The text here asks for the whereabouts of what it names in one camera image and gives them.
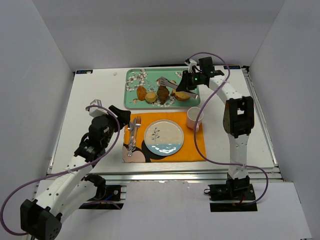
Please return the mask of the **metal serving tongs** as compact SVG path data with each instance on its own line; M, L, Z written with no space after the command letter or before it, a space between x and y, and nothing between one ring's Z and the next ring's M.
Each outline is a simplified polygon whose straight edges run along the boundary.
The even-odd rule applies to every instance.
M174 90L176 90L178 88L177 84L170 82L165 77L160 77L160 78L157 79L157 81L159 82L159 84L161 86L169 87L169 88L172 88ZM188 96L190 96L190 97L192 97L192 98L194 98L196 100L198 100L200 98L200 96L198 94L193 93L193 92L188 91L188 90L187 91L181 91L181 92L184 93L184 94L187 94Z

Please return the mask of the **dark brown croissant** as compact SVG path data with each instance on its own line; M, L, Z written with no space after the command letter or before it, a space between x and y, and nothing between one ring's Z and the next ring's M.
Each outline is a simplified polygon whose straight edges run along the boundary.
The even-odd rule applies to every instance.
M165 86L160 85L158 87L158 90L157 90L156 94L157 94L157 98L160 101L160 104L163 105L167 101L170 92Z

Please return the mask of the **round pale bun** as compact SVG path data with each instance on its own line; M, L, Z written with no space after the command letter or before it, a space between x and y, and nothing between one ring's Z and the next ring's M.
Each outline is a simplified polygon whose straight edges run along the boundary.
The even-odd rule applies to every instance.
M157 100L157 95L155 92L151 91L148 92L144 98L149 104L152 104Z

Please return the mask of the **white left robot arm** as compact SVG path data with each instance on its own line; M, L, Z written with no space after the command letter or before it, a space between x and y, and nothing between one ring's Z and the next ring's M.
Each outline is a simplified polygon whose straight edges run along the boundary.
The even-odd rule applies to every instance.
M111 150L108 145L113 134L119 134L130 123L131 112L113 105L91 105L86 110L92 121L67 164L66 173L35 199L27 199L20 206L21 229L38 240L54 240L75 210L106 200L105 179L91 171Z

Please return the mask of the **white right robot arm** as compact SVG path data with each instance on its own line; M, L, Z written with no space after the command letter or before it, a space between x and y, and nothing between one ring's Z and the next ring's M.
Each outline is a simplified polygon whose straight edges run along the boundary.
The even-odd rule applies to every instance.
M229 68L225 79L220 79L224 73L215 70L211 57L199 59L200 71L197 72L197 62L186 59L188 70L183 71L177 92L194 90L199 85L206 85L224 103L222 124L228 135L230 149L230 163L228 164L227 182L230 189L242 190L250 185L247 170L247 144L249 135L254 127L254 100L237 92L228 78Z

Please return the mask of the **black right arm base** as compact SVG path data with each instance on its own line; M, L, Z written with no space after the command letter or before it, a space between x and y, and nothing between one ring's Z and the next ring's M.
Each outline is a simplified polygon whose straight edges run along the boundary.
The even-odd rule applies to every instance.
M257 212L253 185L247 189L232 191L226 184L211 184L203 190L209 197L210 211L212 213Z

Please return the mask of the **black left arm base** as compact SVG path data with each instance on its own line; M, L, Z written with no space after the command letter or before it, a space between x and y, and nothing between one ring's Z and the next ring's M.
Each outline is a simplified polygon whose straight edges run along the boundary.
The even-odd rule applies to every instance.
M102 196L96 196L83 203L79 208L84 210L121 210L126 199L126 185L106 185Z

